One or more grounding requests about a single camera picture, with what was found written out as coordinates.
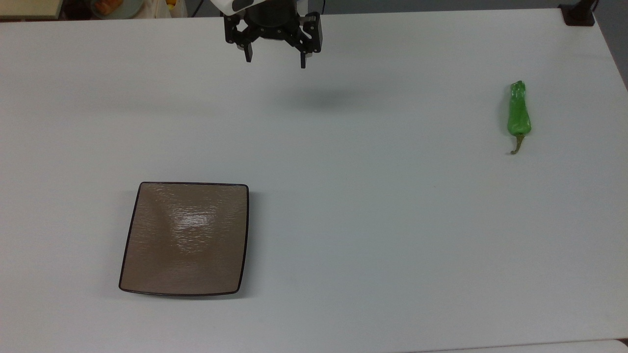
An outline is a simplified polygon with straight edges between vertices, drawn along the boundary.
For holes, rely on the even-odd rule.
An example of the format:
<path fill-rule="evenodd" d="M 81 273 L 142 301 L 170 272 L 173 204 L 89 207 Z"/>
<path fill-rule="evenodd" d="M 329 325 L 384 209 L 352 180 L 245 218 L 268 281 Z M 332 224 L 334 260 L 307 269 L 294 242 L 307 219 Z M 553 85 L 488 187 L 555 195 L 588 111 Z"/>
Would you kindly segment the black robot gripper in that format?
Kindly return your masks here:
<path fill-rule="evenodd" d="M 226 42 L 234 44 L 245 54 L 245 60 L 253 60 L 253 42 L 258 38 L 286 40 L 300 52 L 300 67 L 305 69 L 307 59 L 322 49 L 321 14 L 308 13 L 299 16 L 295 0 L 266 0 L 244 10 L 247 27 L 240 31 L 242 18 L 224 16 Z"/>

